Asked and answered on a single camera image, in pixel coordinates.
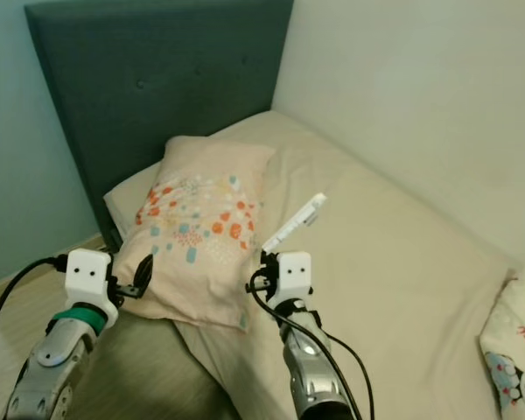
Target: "bed frame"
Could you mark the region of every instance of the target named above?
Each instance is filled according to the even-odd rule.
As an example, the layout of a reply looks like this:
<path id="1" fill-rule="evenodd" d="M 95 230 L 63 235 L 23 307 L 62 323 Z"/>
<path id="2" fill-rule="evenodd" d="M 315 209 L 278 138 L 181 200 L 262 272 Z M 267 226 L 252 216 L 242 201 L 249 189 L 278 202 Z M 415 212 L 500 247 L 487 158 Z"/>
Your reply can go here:
<path id="1" fill-rule="evenodd" d="M 103 238 L 103 195 L 164 154 L 270 109 L 293 0 L 94 0 L 25 14 Z"/>

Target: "floral pillowcase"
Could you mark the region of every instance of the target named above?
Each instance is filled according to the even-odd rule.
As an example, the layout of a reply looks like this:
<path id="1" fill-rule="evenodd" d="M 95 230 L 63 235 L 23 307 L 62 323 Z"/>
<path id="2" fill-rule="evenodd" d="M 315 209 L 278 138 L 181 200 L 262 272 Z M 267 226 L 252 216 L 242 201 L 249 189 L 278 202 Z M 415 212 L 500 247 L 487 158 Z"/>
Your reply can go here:
<path id="1" fill-rule="evenodd" d="M 263 174 L 274 151 L 209 137 L 165 147 L 154 186 L 115 259 L 121 283 L 154 255 L 150 286 L 125 308 L 146 318 L 247 331 L 242 266 L 256 247 Z"/>

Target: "green ring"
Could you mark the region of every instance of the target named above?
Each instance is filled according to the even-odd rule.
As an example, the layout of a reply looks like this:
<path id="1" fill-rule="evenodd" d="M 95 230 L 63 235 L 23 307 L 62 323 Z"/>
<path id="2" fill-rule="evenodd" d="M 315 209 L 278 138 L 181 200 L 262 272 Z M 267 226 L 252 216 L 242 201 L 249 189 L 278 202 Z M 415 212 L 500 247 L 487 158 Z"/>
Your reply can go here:
<path id="1" fill-rule="evenodd" d="M 99 336 L 107 321 L 97 311 L 88 308 L 71 308 L 67 311 L 59 312 L 52 319 L 79 319 L 89 324 Z"/>

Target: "wooden floor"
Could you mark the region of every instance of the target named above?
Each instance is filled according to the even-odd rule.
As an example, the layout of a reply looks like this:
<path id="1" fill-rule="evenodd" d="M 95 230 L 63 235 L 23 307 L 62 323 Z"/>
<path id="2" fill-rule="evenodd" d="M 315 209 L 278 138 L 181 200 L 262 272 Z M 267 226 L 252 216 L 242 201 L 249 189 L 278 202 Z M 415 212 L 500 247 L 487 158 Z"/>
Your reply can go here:
<path id="1" fill-rule="evenodd" d="M 8 298 L 0 314 L 0 416 L 19 369 L 64 301 L 63 276 L 56 272 L 20 286 Z M 170 321 L 125 312 L 101 335 L 68 417 L 239 418 L 225 391 L 188 353 Z"/>

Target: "beige bed sheet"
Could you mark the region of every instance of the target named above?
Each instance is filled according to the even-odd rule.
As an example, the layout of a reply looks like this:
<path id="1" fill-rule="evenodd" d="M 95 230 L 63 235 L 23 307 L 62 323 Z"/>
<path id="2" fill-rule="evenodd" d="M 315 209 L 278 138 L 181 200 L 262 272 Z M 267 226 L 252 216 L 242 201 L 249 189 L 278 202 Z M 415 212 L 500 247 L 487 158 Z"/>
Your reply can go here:
<path id="1" fill-rule="evenodd" d="M 376 418 L 497 418 L 477 336 L 513 262 L 277 112 L 215 136 L 278 150 L 263 239 L 314 193 L 328 195 L 319 220 L 281 250 L 311 253 L 313 306 L 324 328 L 365 361 Z M 175 324 L 242 418 L 295 418 L 278 328 L 254 314 L 249 335 Z M 357 364 L 341 348 L 333 355 L 368 418 Z"/>

